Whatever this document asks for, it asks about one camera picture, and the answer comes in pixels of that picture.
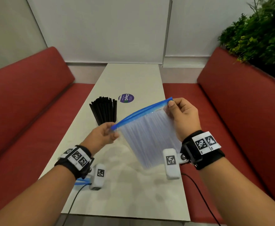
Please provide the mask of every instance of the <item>hand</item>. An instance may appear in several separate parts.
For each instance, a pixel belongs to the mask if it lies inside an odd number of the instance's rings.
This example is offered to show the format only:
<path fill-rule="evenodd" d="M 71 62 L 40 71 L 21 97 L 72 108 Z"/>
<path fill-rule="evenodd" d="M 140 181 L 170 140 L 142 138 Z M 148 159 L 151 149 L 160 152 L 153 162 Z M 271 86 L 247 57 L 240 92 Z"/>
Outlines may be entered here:
<path fill-rule="evenodd" d="M 177 138 L 183 142 L 192 133 L 201 130 L 198 109 L 184 98 L 174 98 L 168 103 L 174 117 Z"/>
<path fill-rule="evenodd" d="M 106 144 L 113 143 L 119 137 L 117 132 L 111 132 L 110 130 L 114 124 L 113 122 L 107 122 L 93 129 L 80 145 L 87 147 L 91 155 L 94 156 Z"/>

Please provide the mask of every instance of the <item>purple sticker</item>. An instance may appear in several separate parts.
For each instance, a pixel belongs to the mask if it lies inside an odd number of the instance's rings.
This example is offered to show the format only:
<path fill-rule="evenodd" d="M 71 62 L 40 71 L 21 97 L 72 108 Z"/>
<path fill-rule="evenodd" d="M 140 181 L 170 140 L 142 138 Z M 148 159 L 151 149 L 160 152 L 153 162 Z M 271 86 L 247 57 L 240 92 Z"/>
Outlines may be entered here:
<path fill-rule="evenodd" d="M 134 100 L 134 96 L 132 94 L 122 94 L 121 96 L 119 96 L 119 101 L 123 102 L 123 103 L 129 103 L 132 102 Z"/>

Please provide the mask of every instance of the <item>red backrest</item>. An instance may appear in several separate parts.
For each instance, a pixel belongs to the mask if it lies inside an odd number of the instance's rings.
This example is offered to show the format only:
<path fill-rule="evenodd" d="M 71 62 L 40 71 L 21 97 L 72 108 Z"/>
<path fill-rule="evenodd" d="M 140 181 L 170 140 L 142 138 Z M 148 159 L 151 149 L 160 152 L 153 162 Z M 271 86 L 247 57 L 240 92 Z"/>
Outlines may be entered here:
<path fill-rule="evenodd" d="M 275 198 L 275 80 L 217 48 L 198 83 Z"/>
<path fill-rule="evenodd" d="M 0 154 L 74 79 L 54 47 L 0 69 Z"/>

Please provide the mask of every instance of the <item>black cable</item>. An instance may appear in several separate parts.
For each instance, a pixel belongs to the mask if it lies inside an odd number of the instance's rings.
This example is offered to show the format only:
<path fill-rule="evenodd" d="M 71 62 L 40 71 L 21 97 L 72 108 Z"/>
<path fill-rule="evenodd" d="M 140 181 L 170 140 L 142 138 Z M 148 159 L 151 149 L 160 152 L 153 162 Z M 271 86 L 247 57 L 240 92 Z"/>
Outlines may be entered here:
<path fill-rule="evenodd" d="M 70 207 L 70 209 L 69 209 L 69 211 L 68 211 L 68 213 L 67 213 L 67 215 L 66 215 L 66 217 L 65 217 L 65 220 L 64 220 L 62 226 L 64 226 L 64 224 L 65 224 L 65 222 L 66 222 L 66 220 L 67 220 L 67 218 L 68 218 L 68 216 L 69 216 L 69 213 L 71 212 L 71 209 L 72 209 L 73 204 L 74 204 L 74 202 L 75 202 L 75 200 L 76 200 L 76 197 L 78 196 L 78 194 L 80 193 L 80 191 L 81 191 L 85 186 L 88 186 L 88 185 L 91 185 L 91 183 L 90 183 L 90 184 L 85 184 L 84 186 L 81 187 L 81 189 L 79 189 L 79 191 L 78 191 L 78 193 L 76 194 L 76 196 L 75 196 L 75 198 L 74 198 L 74 200 L 73 200 L 73 202 L 72 202 L 72 205 L 71 205 L 71 207 Z"/>
<path fill-rule="evenodd" d="M 199 187 L 197 186 L 196 182 L 194 182 L 194 180 L 193 180 L 189 175 L 187 175 L 187 174 L 185 174 L 185 173 L 181 173 L 181 175 L 185 175 L 185 176 L 187 176 L 189 179 L 192 180 L 192 182 L 195 184 L 196 188 L 198 189 L 198 192 L 200 193 L 200 195 L 201 195 L 201 197 L 202 197 L 202 199 L 203 199 L 205 205 L 207 206 L 208 210 L 210 211 L 210 213 L 211 213 L 212 216 L 214 217 L 214 219 L 215 219 L 215 221 L 217 222 L 217 224 L 218 224 L 219 226 L 221 226 L 220 223 L 219 223 L 219 221 L 217 220 L 217 218 L 214 216 L 213 212 L 211 211 L 210 207 L 208 206 L 206 200 L 204 199 L 204 197 L 203 197 L 203 195 L 202 195 L 202 193 L 201 193 Z"/>

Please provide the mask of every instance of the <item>fingernail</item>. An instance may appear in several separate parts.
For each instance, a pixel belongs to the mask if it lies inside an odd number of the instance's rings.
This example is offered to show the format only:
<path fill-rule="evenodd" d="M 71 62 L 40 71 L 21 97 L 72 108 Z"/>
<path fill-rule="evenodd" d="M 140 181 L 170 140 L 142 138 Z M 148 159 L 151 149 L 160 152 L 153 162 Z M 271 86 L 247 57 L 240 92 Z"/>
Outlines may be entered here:
<path fill-rule="evenodd" d="M 169 101 L 169 102 L 168 102 L 168 106 L 169 106 L 169 107 L 173 106 L 174 104 L 175 104 L 174 101 Z"/>

